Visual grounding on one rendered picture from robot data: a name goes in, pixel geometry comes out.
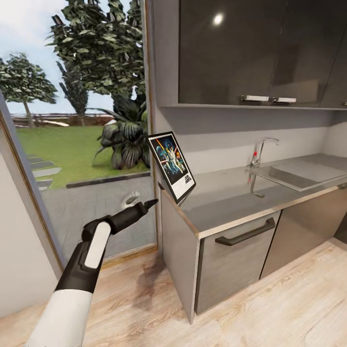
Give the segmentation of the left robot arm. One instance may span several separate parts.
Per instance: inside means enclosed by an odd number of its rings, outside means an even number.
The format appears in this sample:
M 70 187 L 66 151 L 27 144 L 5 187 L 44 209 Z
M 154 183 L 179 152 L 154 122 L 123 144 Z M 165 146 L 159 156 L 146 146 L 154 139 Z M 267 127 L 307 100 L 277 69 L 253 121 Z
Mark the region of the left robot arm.
M 54 293 L 23 347 L 82 347 L 90 306 L 111 234 L 136 223 L 158 200 L 132 202 L 139 191 L 122 200 L 122 211 L 86 224 Z

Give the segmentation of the poster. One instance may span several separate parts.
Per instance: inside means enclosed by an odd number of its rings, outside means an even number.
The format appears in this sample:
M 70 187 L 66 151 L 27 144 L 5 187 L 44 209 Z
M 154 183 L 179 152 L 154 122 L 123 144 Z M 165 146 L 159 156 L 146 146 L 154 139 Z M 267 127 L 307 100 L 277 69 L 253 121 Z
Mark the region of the poster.
M 178 203 L 195 185 L 192 172 L 172 131 L 145 136 L 161 173 Z

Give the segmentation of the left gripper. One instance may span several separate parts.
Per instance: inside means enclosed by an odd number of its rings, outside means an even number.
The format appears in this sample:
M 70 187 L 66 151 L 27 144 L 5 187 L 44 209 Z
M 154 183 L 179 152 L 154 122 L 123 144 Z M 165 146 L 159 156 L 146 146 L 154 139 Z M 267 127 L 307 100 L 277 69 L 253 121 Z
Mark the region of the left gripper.
M 146 201 L 144 205 L 142 202 L 139 202 L 135 206 L 129 207 L 128 209 L 119 212 L 125 219 L 125 229 L 131 226 L 132 224 L 136 223 L 142 216 L 145 216 L 148 210 L 157 202 L 158 200 L 150 200 Z

